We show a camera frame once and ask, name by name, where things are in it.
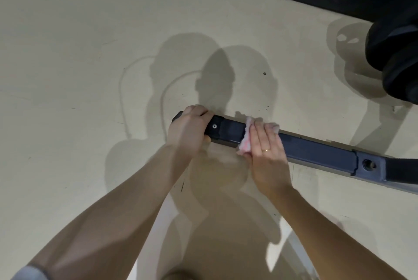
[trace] round hole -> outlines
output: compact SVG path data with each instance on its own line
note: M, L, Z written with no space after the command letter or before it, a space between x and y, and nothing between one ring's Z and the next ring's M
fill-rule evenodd
M376 163L374 163L372 160L369 160L369 159L363 160L363 168L366 169L367 171L373 171L377 167L378 166L376 165Z

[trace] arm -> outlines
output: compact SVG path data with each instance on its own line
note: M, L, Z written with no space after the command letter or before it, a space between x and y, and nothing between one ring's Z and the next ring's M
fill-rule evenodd
M51 280L126 279L173 184L198 153L213 114L189 106L167 143L61 230L29 263Z
M321 280L405 279L314 209L292 187L283 144L269 125L250 128L246 155L258 189L299 237Z

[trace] white sleeve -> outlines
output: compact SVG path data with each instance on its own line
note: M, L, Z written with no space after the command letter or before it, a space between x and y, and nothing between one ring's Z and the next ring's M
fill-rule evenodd
M20 269L11 280L48 280L42 271L33 266Z

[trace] beige floor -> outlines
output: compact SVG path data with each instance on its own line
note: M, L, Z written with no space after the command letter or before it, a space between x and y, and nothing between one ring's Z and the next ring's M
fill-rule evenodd
M418 109L364 60L370 24L287 0L0 0L0 278L8 279L202 103L418 157ZM418 279L418 196L292 165L306 199ZM166 199L131 279L306 279L287 223L210 145Z

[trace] person's left hand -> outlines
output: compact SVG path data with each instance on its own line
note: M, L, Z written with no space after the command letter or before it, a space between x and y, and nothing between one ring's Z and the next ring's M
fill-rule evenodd
M203 141L210 140L204 133L213 115L202 105L186 107L181 117L169 127L167 145L174 146L185 157L194 158Z

